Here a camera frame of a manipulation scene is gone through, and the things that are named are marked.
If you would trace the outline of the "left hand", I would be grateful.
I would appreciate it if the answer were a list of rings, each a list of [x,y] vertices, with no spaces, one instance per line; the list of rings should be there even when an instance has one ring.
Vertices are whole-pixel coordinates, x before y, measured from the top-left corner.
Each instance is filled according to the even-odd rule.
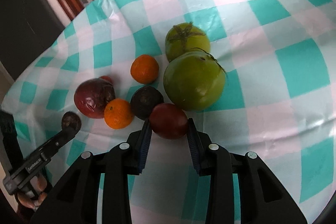
[[[18,202],[29,209],[37,210],[47,197],[48,182],[42,174],[34,176],[27,187],[27,192],[17,193]]]

